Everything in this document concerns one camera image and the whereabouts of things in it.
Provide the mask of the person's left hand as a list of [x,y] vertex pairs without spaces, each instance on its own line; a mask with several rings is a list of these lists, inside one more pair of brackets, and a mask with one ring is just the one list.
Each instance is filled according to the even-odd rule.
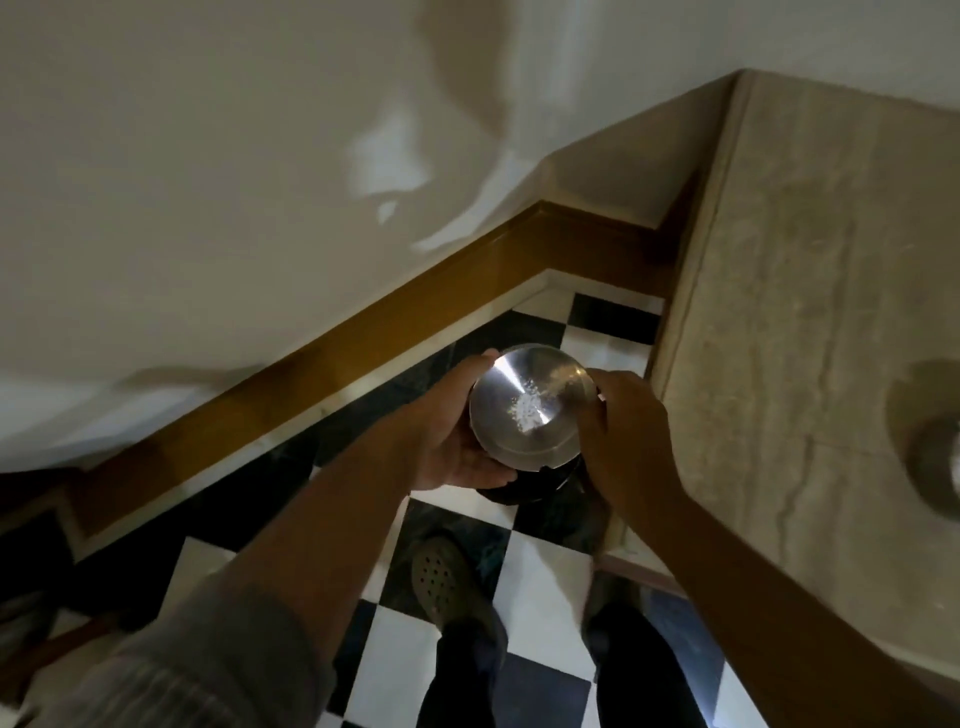
[[462,359],[416,400],[385,419],[385,449],[407,493],[449,485],[463,456],[488,456],[470,424],[474,385],[491,370],[499,351],[489,348]]

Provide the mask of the person's right hand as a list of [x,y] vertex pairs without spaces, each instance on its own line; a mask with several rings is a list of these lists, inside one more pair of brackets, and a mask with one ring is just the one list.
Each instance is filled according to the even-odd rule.
[[620,440],[604,459],[582,456],[594,487],[637,533],[671,514],[685,497],[671,443],[666,407],[648,381],[622,372],[619,390],[609,395]]

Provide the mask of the steel bowl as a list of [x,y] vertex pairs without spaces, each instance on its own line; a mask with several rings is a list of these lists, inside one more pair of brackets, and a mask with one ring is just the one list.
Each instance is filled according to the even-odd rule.
[[578,414],[598,394],[588,371],[558,347],[512,346],[473,385],[469,423],[481,448],[504,466],[556,470],[581,455]]

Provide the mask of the person's right forearm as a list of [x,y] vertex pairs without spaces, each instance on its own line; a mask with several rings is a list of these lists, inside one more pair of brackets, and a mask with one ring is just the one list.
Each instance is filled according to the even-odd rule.
[[643,483],[630,528],[700,612],[769,728],[960,728],[960,710],[688,497]]

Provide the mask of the person's left forearm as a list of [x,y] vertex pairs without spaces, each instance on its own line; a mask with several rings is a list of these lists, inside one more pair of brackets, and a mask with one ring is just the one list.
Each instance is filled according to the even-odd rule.
[[224,594],[269,598],[334,658],[403,500],[443,435],[412,410],[384,418],[323,467],[218,575]]

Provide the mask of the black round container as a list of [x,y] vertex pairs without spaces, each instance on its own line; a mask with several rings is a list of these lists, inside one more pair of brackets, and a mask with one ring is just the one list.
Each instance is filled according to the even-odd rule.
[[543,467],[537,471],[519,470],[514,480],[505,486],[481,489],[486,500],[500,505],[532,504],[551,497],[564,488],[582,469],[583,457],[577,455],[560,467]]

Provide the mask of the white grains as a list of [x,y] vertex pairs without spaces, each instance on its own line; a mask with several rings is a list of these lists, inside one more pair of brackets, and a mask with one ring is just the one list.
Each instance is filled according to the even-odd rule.
[[559,412],[562,385],[558,381],[537,382],[531,378],[517,380],[517,393],[512,396],[508,414],[522,434],[549,425]]

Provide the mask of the grey clog shoe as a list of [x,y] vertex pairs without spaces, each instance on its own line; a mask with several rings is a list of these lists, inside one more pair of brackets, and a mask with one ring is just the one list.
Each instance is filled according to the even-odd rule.
[[498,650],[506,649],[507,632],[495,605],[449,533],[440,532],[418,544],[412,556],[411,582],[419,606],[440,632],[450,625],[474,621]]

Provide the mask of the brown wooden skirting board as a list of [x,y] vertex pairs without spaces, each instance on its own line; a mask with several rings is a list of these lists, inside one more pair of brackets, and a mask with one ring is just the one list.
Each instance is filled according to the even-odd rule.
[[539,201],[66,491],[83,559],[548,287],[667,299],[703,174],[651,229]]

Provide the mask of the dark trouser leg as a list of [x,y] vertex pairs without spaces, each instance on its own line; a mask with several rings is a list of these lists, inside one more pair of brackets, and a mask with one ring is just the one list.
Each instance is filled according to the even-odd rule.
[[444,626],[416,728],[497,728],[494,693],[507,647],[500,627],[474,616]]
[[611,602],[584,620],[582,637],[599,728],[711,728],[725,660],[695,616],[664,636],[633,604]]

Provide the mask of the beige marble counter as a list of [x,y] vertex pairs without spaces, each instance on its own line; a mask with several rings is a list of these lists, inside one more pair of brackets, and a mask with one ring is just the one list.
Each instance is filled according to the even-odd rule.
[[882,650],[960,684],[960,112],[744,71],[649,367],[681,479]]

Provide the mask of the grey ribbed sleeve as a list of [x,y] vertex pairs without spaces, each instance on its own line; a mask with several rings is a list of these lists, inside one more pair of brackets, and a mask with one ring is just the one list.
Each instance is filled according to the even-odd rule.
[[337,682],[278,597],[211,576],[26,728],[315,728]]

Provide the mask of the round metal fixture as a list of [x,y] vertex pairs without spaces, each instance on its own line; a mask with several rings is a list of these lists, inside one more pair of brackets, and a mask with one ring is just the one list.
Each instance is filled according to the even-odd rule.
[[910,437],[908,479],[940,516],[960,523],[960,415],[930,418]]

